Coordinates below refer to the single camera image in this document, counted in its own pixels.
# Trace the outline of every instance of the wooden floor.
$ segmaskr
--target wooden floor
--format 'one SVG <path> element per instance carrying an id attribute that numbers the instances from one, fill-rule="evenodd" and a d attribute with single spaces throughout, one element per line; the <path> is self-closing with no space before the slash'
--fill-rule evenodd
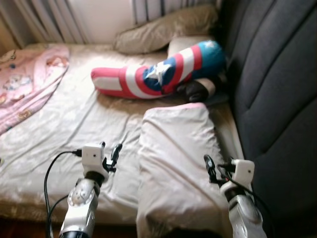
<path id="1" fill-rule="evenodd" d="M 54 225 L 58 237 L 61 225 Z M 93 238 L 137 238 L 135 227 L 96 226 Z M 173 231 L 165 238 L 220 238 L 210 232 Z M 45 224 L 0 219 L 0 238 L 45 238 Z"/>

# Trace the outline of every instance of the beige pillow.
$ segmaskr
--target beige pillow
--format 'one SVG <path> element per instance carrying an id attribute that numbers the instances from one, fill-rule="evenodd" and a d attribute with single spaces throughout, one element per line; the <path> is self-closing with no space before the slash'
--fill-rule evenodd
<path id="1" fill-rule="evenodd" d="M 184 8 L 119 33 L 113 46 L 124 54 L 149 53 L 166 46 L 174 37 L 206 35 L 217 20 L 218 14 L 212 4 Z"/>
<path id="2" fill-rule="evenodd" d="M 213 36 L 181 36 L 175 37 L 171 40 L 168 46 L 167 57 L 171 57 L 174 54 L 189 48 L 201 41 L 214 40 Z"/>

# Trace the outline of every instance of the captain america pillow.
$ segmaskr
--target captain america pillow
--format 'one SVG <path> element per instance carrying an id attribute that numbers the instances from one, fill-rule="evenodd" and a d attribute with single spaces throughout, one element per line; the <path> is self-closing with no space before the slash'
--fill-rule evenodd
<path id="1" fill-rule="evenodd" d="M 215 76 L 224 66 L 221 46 L 216 41 L 202 41 L 156 65 L 94 68 L 91 78 L 103 94 L 152 99 L 175 92 L 181 83 Z"/>

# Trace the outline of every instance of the white bedsheet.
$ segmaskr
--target white bedsheet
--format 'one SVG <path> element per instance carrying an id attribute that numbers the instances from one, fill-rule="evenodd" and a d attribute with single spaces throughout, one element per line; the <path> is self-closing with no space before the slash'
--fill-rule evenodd
<path id="1" fill-rule="evenodd" d="M 111 46 L 70 46 L 70 68 L 48 103 L 36 114 L 0 136 L 0 216 L 42 221 L 46 217 L 43 181 L 56 154 L 81 148 L 85 143 L 106 142 L 106 155 L 118 142 L 123 148 L 117 172 L 101 187 L 96 214 L 97 223 L 134 224 L 139 187 L 140 126 L 143 114 L 153 107 L 182 104 L 177 98 L 127 100 L 99 95 L 90 79 L 93 67 L 121 66 L 127 63 L 154 64 L 166 58 L 166 52 L 124 56 Z M 220 142 L 232 145 L 224 151 L 242 157 L 241 147 L 227 104 L 211 111 Z M 53 204 L 69 193 L 82 178 L 80 158 L 65 155 L 53 166 L 48 191 Z M 62 221 L 66 201 L 57 206 L 53 220 Z"/>

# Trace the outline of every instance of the black wire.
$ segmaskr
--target black wire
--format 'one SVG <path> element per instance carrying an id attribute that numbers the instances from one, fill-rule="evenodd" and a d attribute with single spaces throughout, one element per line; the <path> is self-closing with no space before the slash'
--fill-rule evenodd
<path id="1" fill-rule="evenodd" d="M 55 161 L 63 154 L 67 154 L 67 153 L 71 153 L 73 154 L 73 151 L 64 151 L 64 152 L 61 152 L 59 153 L 54 159 L 53 161 L 51 162 L 46 174 L 45 174 L 45 178 L 44 178 L 44 197 L 45 197 L 45 205 L 46 205 L 46 212 L 47 214 L 49 215 L 50 213 L 50 202 L 49 202 L 49 196 L 48 196 L 48 188 L 47 188 L 47 181 L 48 181 L 48 177 L 49 177 L 49 173 L 51 171 L 51 168 L 53 166 L 53 164 L 55 163 Z M 46 237 L 47 238 L 50 238 L 51 236 L 51 232 L 52 232 L 52 224 L 51 224 L 51 220 L 49 219 L 49 229 L 50 229 L 50 233 L 46 234 Z"/>
<path id="2" fill-rule="evenodd" d="M 232 183 L 234 183 L 235 185 L 237 185 L 238 187 L 244 189 L 245 191 L 247 191 L 249 194 L 251 194 L 257 201 L 259 201 L 261 203 L 261 205 L 264 207 L 264 209 L 266 210 L 269 219 L 270 219 L 270 224 L 271 224 L 271 229 L 272 229 L 272 235 L 273 237 L 275 237 L 275 227 L 273 224 L 273 219 L 272 219 L 272 215 L 271 212 L 267 206 L 267 204 L 259 197 L 257 196 L 253 191 L 249 190 L 248 188 L 244 187 L 242 184 L 236 182 L 235 180 L 233 180 L 232 178 L 230 178 L 227 174 L 225 174 L 222 169 L 221 169 L 222 165 L 217 165 L 217 169 L 219 170 L 219 172 L 221 173 L 221 175 L 223 175 L 226 179 L 228 179 L 229 181 L 231 181 Z"/>
<path id="3" fill-rule="evenodd" d="M 68 197 L 68 195 L 60 198 L 56 203 L 54 203 L 54 205 L 50 209 L 50 212 L 48 213 L 48 216 L 47 216 L 47 219 L 46 219 L 46 229 L 45 229 L 46 236 L 48 236 L 48 237 L 51 236 L 51 228 L 52 228 L 51 217 L 52 217 L 53 210 L 55 209 L 57 204 L 59 204 L 62 200 L 66 199 L 67 197 Z"/>

